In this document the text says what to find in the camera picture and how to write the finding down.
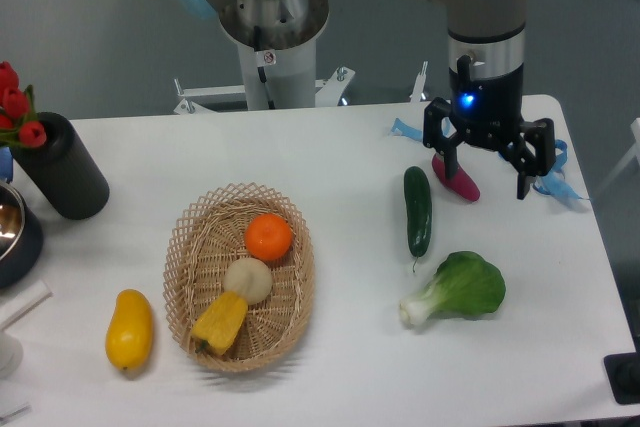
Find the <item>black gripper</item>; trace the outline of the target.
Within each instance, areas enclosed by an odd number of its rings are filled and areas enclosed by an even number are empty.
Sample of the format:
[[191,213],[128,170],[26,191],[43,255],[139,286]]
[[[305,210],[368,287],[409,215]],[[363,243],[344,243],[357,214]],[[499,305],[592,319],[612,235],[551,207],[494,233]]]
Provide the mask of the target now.
[[[449,72],[451,104],[436,97],[424,109],[423,140],[445,166],[445,178],[459,170],[457,147],[465,142],[501,156],[517,172],[516,196],[524,200],[538,177],[555,163],[555,126],[550,118],[522,121],[524,68],[495,78],[474,80],[469,55],[457,60]],[[448,119],[456,131],[448,137],[442,122]]]

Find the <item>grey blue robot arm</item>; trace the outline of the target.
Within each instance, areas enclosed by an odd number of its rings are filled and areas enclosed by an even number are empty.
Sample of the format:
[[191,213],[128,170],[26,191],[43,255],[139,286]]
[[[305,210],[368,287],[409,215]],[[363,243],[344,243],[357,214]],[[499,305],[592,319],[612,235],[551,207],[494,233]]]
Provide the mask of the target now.
[[[180,0],[202,18],[217,17],[236,44],[252,110],[313,107],[316,41],[328,0]],[[526,0],[430,0],[443,5],[448,29],[449,99],[431,101],[423,143],[458,175],[457,148],[499,153],[517,171],[517,195],[555,161],[554,125],[521,114]]]

